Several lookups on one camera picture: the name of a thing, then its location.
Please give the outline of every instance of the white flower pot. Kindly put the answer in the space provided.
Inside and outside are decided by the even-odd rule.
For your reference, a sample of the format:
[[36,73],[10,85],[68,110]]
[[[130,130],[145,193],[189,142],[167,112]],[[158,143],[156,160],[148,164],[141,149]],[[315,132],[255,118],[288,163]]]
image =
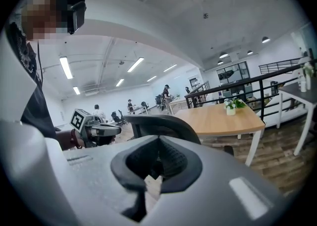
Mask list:
[[235,108],[230,109],[230,107],[228,107],[228,108],[227,108],[227,115],[228,115],[228,116],[236,115],[236,109],[235,109]]
[[312,87],[312,79],[309,75],[306,75],[306,88],[307,90],[310,90]]

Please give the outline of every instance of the handheld device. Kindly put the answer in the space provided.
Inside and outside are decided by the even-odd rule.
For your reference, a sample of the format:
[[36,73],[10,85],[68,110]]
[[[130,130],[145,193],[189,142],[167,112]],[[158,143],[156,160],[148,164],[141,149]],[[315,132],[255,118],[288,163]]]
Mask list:
[[74,110],[69,124],[80,133],[86,148],[108,145],[113,136],[121,133],[121,127],[101,123],[83,109]]

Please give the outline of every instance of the window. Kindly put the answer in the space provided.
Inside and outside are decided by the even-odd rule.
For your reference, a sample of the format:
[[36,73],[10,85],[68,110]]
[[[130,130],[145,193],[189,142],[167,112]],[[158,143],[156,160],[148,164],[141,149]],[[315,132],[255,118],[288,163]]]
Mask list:
[[246,62],[219,69],[217,74],[221,85],[250,78]]

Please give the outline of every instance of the wooden floor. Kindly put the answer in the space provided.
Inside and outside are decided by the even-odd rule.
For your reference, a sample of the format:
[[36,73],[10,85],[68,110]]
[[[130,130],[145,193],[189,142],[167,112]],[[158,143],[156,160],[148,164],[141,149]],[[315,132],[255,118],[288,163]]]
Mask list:
[[[167,114],[167,111],[161,112],[154,108],[150,113]],[[301,150],[298,156],[293,155],[305,118],[282,124],[280,129],[266,129],[251,163],[253,170],[271,181],[284,195],[299,190],[303,186],[315,162],[316,145],[314,143],[305,150]],[[124,125],[122,133],[116,137],[116,142],[126,142],[131,137],[133,137],[131,124]],[[238,140],[236,136],[204,137],[202,140],[204,146],[219,150],[222,150],[225,145],[232,146],[234,157],[243,163],[249,153],[251,142],[251,135],[242,135],[241,140]],[[153,180],[147,177],[146,183],[149,211],[155,204],[155,200],[159,198],[160,179]]]

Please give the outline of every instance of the black railing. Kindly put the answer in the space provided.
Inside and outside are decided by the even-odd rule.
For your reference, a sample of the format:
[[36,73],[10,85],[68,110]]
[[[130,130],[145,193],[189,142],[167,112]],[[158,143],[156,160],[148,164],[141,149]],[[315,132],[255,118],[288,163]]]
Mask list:
[[298,64],[300,58],[293,58],[289,60],[282,60],[278,62],[273,62],[266,65],[259,65],[261,74],[273,73],[275,71],[279,71],[281,69],[294,66]]
[[[317,59],[312,60],[311,63],[312,64],[317,63]],[[202,91],[194,90],[194,91],[192,91],[191,93],[189,93],[188,95],[185,96],[186,102],[187,102],[187,106],[188,106],[188,108],[192,108],[192,106],[194,108],[196,108],[196,107],[200,107],[200,106],[202,106],[203,104],[206,104],[206,103],[212,103],[212,102],[221,101],[221,99],[214,99],[214,100],[210,100],[210,101],[206,101],[206,100],[203,100],[203,99],[206,99],[206,95],[210,94],[210,93],[228,90],[228,89],[231,89],[231,88],[234,88],[234,87],[243,86],[243,85],[246,85],[246,84],[251,84],[253,82],[259,82],[259,85],[260,85],[259,89],[248,91],[248,92],[244,92],[244,93],[241,93],[241,94],[238,94],[238,95],[234,95],[234,96],[230,96],[230,97],[225,97],[225,98],[226,99],[230,99],[230,98],[240,97],[242,95],[246,95],[246,94],[250,94],[250,93],[254,93],[254,92],[260,91],[261,98],[249,100],[249,101],[246,101],[245,103],[249,105],[251,103],[260,101],[261,102],[261,107],[255,108],[253,110],[254,111],[261,110],[261,119],[263,120],[263,118],[265,116],[277,113],[277,112],[273,112],[273,113],[264,114],[264,109],[279,104],[279,103],[276,103],[276,104],[265,106],[264,105],[265,99],[275,97],[275,96],[278,95],[278,93],[275,94],[275,95],[271,95],[271,96],[266,96],[265,97],[264,96],[264,90],[272,88],[272,87],[278,87],[279,85],[284,85],[286,82],[297,80],[297,78],[292,78],[292,79],[289,79],[289,80],[286,80],[286,81],[283,81],[283,82],[280,82],[280,83],[276,83],[276,84],[273,84],[273,85],[267,86],[267,87],[263,87],[263,80],[271,78],[271,77],[274,77],[274,76],[278,76],[278,75],[281,75],[281,74],[284,74],[284,73],[289,73],[289,72],[294,71],[294,70],[296,70],[296,69],[298,69],[300,67],[301,67],[301,65],[297,64],[297,65],[293,65],[293,66],[290,66],[290,67],[287,67],[287,68],[283,68],[281,70],[278,70],[278,71],[275,71],[275,72],[272,72],[272,73],[263,74],[263,75],[260,75],[260,76],[257,76],[257,77],[244,79],[244,80],[241,80],[239,82],[235,82],[235,83],[231,83],[231,84],[225,84],[225,85],[219,86],[217,88],[212,88],[212,89],[207,89],[207,90],[202,90]],[[287,107],[287,108],[282,109],[282,110],[286,111],[286,110],[289,110],[290,108],[295,107],[297,105],[298,104],[295,104],[295,105],[292,105],[292,106]]]

